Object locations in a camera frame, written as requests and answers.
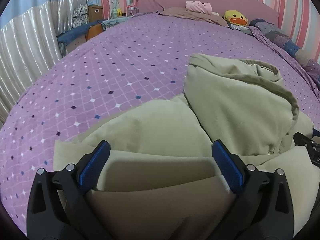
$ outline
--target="duck plush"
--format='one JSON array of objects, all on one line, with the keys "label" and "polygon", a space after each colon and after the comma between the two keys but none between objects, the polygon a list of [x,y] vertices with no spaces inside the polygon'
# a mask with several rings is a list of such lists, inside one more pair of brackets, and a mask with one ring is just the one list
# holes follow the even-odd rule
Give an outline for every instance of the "duck plush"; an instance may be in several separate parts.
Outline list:
[{"label": "duck plush", "polygon": [[239,25],[239,26],[248,25],[248,19],[241,12],[238,12],[236,10],[226,11],[223,15],[223,19],[225,19],[227,22],[230,22],[234,25]]}]

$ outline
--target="silver screw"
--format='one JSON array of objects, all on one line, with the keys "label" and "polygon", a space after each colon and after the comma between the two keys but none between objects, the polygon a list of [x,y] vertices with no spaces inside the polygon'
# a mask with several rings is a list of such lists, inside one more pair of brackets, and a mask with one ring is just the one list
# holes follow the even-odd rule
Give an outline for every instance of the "silver screw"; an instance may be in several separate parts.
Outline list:
[{"label": "silver screw", "polygon": [[256,170],[256,167],[255,167],[254,165],[252,165],[252,164],[249,164],[249,165],[247,165],[247,169],[248,169],[249,171],[255,171],[255,170]]},{"label": "silver screw", "polygon": [[278,173],[279,175],[283,175],[283,174],[284,174],[284,171],[283,171],[283,169],[277,169],[277,173]]},{"label": "silver screw", "polygon": [[75,168],[75,165],[74,165],[74,164],[68,164],[68,165],[66,166],[66,170],[67,170],[67,171],[72,171],[74,168]]},{"label": "silver screw", "polygon": [[38,173],[39,175],[43,174],[43,173],[44,173],[44,168],[40,168],[39,170],[37,170],[37,173]]}]

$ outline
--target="curtain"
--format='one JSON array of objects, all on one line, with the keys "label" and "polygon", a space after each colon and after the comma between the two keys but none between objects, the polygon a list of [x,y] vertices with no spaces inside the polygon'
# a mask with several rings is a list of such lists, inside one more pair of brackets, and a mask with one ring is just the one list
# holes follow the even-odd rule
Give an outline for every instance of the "curtain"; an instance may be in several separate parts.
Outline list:
[{"label": "curtain", "polygon": [[10,0],[0,17],[0,121],[62,57],[56,36],[72,28],[87,0]]}]

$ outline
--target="pink pillow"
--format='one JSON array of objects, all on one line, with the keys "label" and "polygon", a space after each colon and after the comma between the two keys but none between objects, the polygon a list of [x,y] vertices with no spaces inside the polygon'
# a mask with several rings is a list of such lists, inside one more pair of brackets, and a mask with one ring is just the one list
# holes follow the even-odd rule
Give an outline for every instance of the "pink pillow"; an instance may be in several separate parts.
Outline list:
[{"label": "pink pillow", "polygon": [[212,15],[211,4],[200,1],[186,1],[186,10]]}]

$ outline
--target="purple bedsheet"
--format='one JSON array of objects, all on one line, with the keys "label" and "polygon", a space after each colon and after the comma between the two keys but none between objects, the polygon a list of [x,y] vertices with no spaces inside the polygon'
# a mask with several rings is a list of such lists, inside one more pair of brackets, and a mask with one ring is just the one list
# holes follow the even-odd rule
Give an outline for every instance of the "purple bedsheet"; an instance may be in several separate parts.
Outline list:
[{"label": "purple bedsheet", "polygon": [[52,171],[54,141],[71,140],[102,118],[153,98],[181,93],[195,52],[278,67],[300,109],[320,128],[320,103],[308,84],[254,37],[156,14],[130,19],[81,45],[39,78],[1,129],[1,201],[23,232],[33,178],[40,167]]}]

